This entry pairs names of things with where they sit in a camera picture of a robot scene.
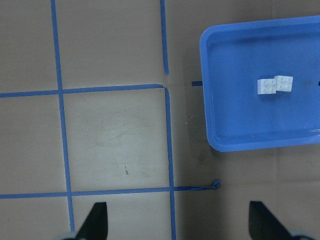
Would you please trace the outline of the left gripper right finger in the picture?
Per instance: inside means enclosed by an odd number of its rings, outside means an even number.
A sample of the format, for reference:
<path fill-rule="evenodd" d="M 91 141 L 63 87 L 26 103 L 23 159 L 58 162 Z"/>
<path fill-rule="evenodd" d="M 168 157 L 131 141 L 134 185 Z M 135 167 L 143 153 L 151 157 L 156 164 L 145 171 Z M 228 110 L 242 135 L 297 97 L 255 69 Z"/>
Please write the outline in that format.
<path fill-rule="evenodd" d="M 291 240 L 289 231 L 262 201 L 249 203 L 249 235 L 252 240 Z"/>

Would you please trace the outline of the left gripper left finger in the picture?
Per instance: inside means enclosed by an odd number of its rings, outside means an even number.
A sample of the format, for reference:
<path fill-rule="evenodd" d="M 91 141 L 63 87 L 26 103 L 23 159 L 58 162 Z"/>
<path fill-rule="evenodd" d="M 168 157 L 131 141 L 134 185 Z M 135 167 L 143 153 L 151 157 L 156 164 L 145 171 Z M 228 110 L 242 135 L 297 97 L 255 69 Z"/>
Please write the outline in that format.
<path fill-rule="evenodd" d="M 108 210 L 106 202 L 96 202 L 91 208 L 75 240 L 106 240 L 108 237 Z"/>

